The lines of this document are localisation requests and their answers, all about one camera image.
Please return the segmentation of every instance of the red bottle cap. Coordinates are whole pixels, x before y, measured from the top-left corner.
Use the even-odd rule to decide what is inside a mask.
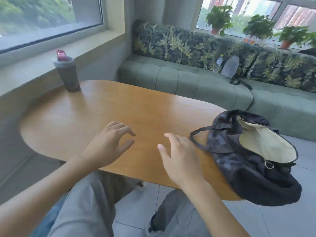
[[[57,59],[59,61],[66,61],[67,60],[67,55],[63,50],[57,50]]]

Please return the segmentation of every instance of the black strap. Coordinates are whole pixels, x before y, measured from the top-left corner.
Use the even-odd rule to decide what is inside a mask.
[[[206,148],[204,145],[200,144],[199,142],[197,142],[193,136],[196,135],[197,133],[201,132],[201,131],[209,131],[211,130],[213,127],[212,126],[207,126],[207,127],[202,127],[196,131],[192,131],[190,133],[190,140],[192,141],[193,144],[195,144],[197,147],[199,147],[202,150],[210,150],[209,148]]]
[[[233,85],[239,85],[239,84],[242,84],[244,85],[245,87],[247,87],[250,91],[252,90],[252,87],[250,85],[248,85],[246,82],[243,81],[243,79],[239,78],[239,77],[235,77],[235,78],[232,78],[230,81],[229,81],[230,84],[233,84]]]

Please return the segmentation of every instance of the shoe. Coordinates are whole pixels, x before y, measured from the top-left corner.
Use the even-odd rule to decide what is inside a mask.
[[[148,222],[147,226],[145,227],[145,234],[148,237],[155,237],[155,236],[159,236],[160,234],[163,233],[163,231],[161,230],[153,230],[151,223],[155,218],[156,213],[153,215],[153,217],[151,218],[151,220]]]
[[[148,182],[147,181],[140,181],[137,183],[136,189],[138,189],[139,191],[144,191],[148,186]]]

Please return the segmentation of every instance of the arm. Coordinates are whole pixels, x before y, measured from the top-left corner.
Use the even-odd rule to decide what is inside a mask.
[[[171,157],[159,144],[163,165],[170,177],[187,195],[213,237],[249,237],[227,209],[212,186],[204,179],[200,158],[185,137],[165,134],[171,143]]]
[[[89,144],[81,157],[59,169],[0,206],[0,236],[27,236],[53,205],[79,180],[119,158],[132,144],[121,137],[134,132],[122,123],[111,122]]]

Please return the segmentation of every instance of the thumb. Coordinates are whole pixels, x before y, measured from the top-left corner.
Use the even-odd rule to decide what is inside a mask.
[[[166,148],[162,144],[158,144],[157,147],[158,147],[158,150],[160,152],[162,161],[163,162],[168,161],[170,159],[170,156],[168,155]]]
[[[135,143],[135,139],[129,139],[125,141],[123,144],[121,144],[118,147],[118,151],[123,154],[125,151],[127,151],[133,144]]]

